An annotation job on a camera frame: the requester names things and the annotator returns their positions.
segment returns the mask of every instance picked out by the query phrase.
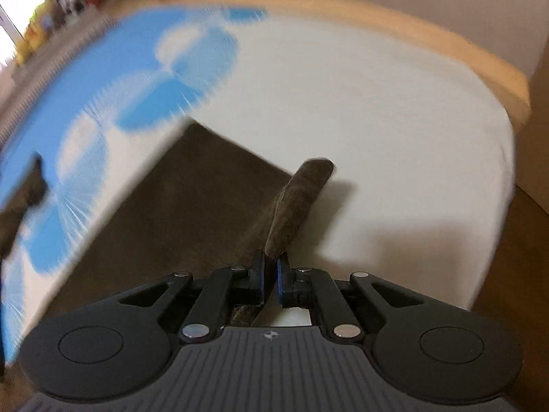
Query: ribbed gray panel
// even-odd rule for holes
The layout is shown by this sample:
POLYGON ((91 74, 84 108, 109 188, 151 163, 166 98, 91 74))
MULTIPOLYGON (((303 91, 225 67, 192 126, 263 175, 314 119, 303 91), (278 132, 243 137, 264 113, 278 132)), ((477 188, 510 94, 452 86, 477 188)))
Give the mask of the ribbed gray panel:
POLYGON ((503 398, 479 405, 445 406, 409 397, 385 382, 360 348, 334 344, 322 337, 318 327, 227 327, 213 342, 184 346, 166 373, 132 395, 105 403, 74 404, 37 394, 21 411, 516 412, 517 409, 503 398))

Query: brown floor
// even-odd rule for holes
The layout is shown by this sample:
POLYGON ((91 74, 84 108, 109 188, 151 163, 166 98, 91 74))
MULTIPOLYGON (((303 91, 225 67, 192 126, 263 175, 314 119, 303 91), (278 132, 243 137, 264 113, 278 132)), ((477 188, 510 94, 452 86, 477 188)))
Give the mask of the brown floor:
POLYGON ((524 364, 512 399, 524 412, 549 411, 549 214, 518 187, 473 309, 521 341, 524 364))

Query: silver screw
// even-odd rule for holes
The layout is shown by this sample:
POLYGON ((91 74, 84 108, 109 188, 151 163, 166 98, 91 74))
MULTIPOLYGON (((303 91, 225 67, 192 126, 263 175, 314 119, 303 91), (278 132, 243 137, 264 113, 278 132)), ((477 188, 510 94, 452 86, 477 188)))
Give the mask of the silver screw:
POLYGON ((342 323, 334 327, 334 334, 340 338, 356 338, 360 332, 359 327, 350 323, 342 323))
POLYGON ((190 323, 189 325, 183 327, 181 332, 188 338, 196 339, 203 338, 204 336, 208 335, 210 329, 207 325, 204 325, 203 323, 190 323))

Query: light blue circle pattern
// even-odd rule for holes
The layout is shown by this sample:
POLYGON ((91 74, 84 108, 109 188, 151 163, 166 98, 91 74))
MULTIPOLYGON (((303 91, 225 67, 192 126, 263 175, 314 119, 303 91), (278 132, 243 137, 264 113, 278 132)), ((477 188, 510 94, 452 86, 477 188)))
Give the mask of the light blue circle pattern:
POLYGON ((71 252, 90 225, 108 168, 106 130, 114 126, 132 134, 190 113, 215 92, 237 60, 238 41, 225 24, 257 23, 266 17, 264 10, 255 8, 143 11, 122 21, 76 57, 42 94, 3 151, 0 166, 2 205, 34 152, 42 155, 49 187, 45 201, 25 219, 29 232, 19 237, 20 250, 6 262, 1 327, 8 362, 16 356, 24 322, 22 253, 28 252, 38 274, 56 274, 69 264, 71 252), (166 69, 155 57, 155 46, 168 30, 189 24, 199 28, 199 37, 166 69), (132 85, 131 97, 118 97, 118 92, 107 97, 109 88, 112 93, 124 85, 132 85), (116 105, 116 110, 103 110, 106 104, 111 104, 109 108, 116 105), (59 174, 56 165, 64 140, 83 116, 95 123, 94 137, 79 159, 59 174))

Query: beige wall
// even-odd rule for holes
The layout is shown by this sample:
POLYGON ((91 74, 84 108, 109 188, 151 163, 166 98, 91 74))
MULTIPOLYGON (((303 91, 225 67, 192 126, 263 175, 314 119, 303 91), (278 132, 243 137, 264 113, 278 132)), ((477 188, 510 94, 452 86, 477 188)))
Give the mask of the beige wall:
POLYGON ((549 43, 530 91, 532 118, 517 138, 517 183, 549 213, 549 43))

